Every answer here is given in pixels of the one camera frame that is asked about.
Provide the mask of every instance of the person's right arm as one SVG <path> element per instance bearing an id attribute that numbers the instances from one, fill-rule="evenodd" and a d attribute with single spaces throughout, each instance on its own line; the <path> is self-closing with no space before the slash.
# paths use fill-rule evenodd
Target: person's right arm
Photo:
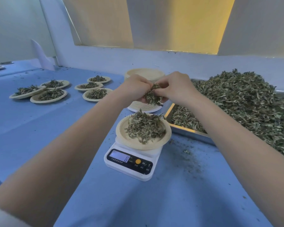
<path id="1" fill-rule="evenodd" d="M 284 156 L 198 92 L 188 75 L 174 72 L 157 83 L 163 88 L 155 94 L 192 112 L 263 214 L 284 227 Z"/>

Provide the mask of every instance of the hand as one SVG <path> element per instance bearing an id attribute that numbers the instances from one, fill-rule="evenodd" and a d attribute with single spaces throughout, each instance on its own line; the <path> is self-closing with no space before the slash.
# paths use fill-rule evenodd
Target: hand
<path id="1" fill-rule="evenodd" d="M 187 74 L 173 72 L 157 81 L 162 88 L 154 89 L 158 96 L 163 96 L 162 102 L 170 99 L 173 103 L 186 106 L 187 102 L 200 92 L 195 88 Z"/>
<path id="2" fill-rule="evenodd" d="M 131 75 L 115 90 L 116 94 L 120 94 L 122 100 L 124 100 L 124 107 L 128 107 L 133 101 L 140 101 L 147 103 L 144 98 L 144 94 L 149 92 L 152 87 L 152 83 L 139 75 Z"/>

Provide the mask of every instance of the person's left arm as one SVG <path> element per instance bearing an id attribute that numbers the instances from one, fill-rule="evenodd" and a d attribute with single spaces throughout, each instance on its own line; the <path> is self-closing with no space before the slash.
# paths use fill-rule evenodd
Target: person's left arm
<path id="1" fill-rule="evenodd" d="M 143 101 L 151 86 L 134 75 L 100 100 L 0 186 L 0 209 L 31 226 L 53 226 L 122 109 Z"/>

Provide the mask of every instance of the white sleeve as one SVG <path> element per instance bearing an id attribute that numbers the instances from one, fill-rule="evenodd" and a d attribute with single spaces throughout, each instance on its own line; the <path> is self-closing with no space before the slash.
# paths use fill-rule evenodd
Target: white sleeve
<path id="1" fill-rule="evenodd" d="M 30 227 L 18 218 L 0 210 L 0 227 Z"/>

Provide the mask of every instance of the forearm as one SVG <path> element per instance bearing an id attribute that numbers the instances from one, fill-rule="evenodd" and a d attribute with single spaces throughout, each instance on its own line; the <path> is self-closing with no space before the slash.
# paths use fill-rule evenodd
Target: forearm
<path id="1" fill-rule="evenodd" d="M 0 209 L 53 226 L 122 109 L 118 94 L 99 101 L 0 186 Z"/>
<path id="2" fill-rule="evenodd" d="M 261 211 L 273 225 L 284 227 L 284 156 L 202 95 L 187 108 Z"/>

